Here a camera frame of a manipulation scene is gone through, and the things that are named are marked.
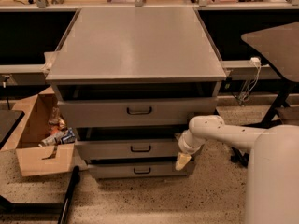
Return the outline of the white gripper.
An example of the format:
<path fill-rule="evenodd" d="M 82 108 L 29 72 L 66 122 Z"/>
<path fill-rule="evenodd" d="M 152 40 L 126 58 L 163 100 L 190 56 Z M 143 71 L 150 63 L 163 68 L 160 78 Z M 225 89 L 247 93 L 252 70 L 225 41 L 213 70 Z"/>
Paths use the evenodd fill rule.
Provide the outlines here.
<path fill-rule="evenodd" d="M 191 160 L 191 155 L 196 153 L 202 145 L 202 138 L 195 137 L 189 130 L 184 131 L 178 140 L 178 146 L 183 153 L 179 152 L 177 155 L 176 170 L 182 170 Z"/>

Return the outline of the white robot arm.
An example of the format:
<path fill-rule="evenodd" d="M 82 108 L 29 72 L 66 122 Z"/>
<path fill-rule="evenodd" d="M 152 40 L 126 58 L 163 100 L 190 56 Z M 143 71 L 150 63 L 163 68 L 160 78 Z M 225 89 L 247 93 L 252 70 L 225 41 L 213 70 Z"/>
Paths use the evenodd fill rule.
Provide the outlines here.
<path fill-rule="evenodd" d="M 196 116 L 178 140 L 183 169 L 208 140 L 249 153 L 244 224 L 299 224 L 299 127 L 227 125 L 217 115 Z"/>

